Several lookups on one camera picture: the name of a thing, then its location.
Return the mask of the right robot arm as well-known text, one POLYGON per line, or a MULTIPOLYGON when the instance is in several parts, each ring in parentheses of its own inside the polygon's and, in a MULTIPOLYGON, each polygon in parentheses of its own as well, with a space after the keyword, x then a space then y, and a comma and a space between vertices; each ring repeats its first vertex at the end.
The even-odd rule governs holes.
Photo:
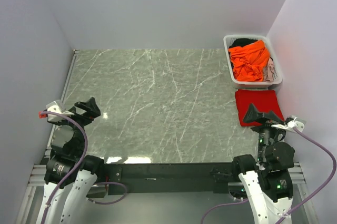
POLYGON ((293 182, 289 169, 294 167, 295 150, 284 142, 285 122, 274 112, 260 112, 250 104, 245 123, 257 122, 257 158, 245 154, 234 157, 231 175, 241 181, 255 223, 291 223, 288 211, 293 203, 293 182))

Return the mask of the orange t shirt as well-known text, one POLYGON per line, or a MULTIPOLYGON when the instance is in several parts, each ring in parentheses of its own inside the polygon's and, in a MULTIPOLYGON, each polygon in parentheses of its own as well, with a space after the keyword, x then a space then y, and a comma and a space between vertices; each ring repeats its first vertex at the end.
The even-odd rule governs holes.
POLYGON ((229 48, 228 52, 233 75, 237 81, 264 81, 263 69, 267 65, 270 53, 263 40, 257 40, 244 47, 229 48))

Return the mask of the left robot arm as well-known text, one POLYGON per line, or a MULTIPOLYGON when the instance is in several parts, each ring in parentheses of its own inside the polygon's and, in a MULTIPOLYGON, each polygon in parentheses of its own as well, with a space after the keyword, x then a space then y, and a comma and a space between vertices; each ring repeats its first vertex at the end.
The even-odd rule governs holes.
POLYGON ((94 183, 105 178, 104 160, 88 155, 85 126, 101 115, 93 97, 66 109, 60 100, 39 113, 57 128, 44 176, 44 195, 37 223, 73 223, 94 183))

